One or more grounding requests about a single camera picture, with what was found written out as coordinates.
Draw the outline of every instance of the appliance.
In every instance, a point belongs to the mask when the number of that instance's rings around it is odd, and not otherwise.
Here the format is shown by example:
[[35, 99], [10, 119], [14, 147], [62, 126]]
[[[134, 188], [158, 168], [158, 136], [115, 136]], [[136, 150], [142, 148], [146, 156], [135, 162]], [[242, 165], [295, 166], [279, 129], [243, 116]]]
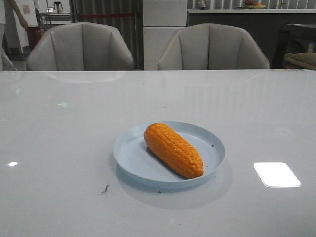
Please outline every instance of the appliance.
[[145, 70], [156, 70], [170, 37], [186, 24], [187, 0], [143, 0]]
[[316, 25], [283, 24], [279, 30], [272, 68], [284, 68], [287, 53], [316, 52]]

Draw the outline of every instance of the chair backrest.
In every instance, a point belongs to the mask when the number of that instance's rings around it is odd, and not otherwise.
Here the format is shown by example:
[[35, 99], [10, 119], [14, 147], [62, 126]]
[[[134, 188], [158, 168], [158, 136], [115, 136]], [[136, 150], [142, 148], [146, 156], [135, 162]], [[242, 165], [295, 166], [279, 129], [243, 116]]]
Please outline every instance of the chair backrest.
[[158, 70], [268, 68], [268, 59], [246, 30], [213, 23], [177, 30], [157, 65]]
[[132, 70], [134, 61], [118, 29], [77, 22], [49, 29], [26, 67], [30, 71]]

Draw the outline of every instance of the floor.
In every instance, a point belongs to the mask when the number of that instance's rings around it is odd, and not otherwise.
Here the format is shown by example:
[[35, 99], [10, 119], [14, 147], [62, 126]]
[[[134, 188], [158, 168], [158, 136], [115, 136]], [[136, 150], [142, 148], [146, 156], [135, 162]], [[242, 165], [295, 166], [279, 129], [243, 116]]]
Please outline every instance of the floor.
[[26, 71], [26, 59], [28, 56], [28, 53], [8, 55], [9, 59], [18, 71]]

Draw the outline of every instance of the black appliance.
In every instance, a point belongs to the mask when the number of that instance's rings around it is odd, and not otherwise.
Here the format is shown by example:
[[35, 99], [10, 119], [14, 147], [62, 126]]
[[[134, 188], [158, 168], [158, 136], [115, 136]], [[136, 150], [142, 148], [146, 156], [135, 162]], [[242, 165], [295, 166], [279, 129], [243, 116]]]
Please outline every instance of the black appliance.
[[283, 24], [279, 30], [272, 68], [285, 68], [287, 53], [316, 52], [316, 25]]

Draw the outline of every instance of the red barrier rope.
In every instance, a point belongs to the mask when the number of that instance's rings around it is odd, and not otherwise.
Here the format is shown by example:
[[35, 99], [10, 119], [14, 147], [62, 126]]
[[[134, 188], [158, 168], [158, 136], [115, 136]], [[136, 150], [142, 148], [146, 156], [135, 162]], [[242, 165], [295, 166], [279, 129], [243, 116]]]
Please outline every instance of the red barrier rope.
[[103, 14], [103, 15], [83, 15], [80, 17], [82, 19], [91, 19], [91, 18], [115, 18], [115, 17], [130, 17], [134, 16], [134, 12], [131, 13], [121, 13], [121, 14]]

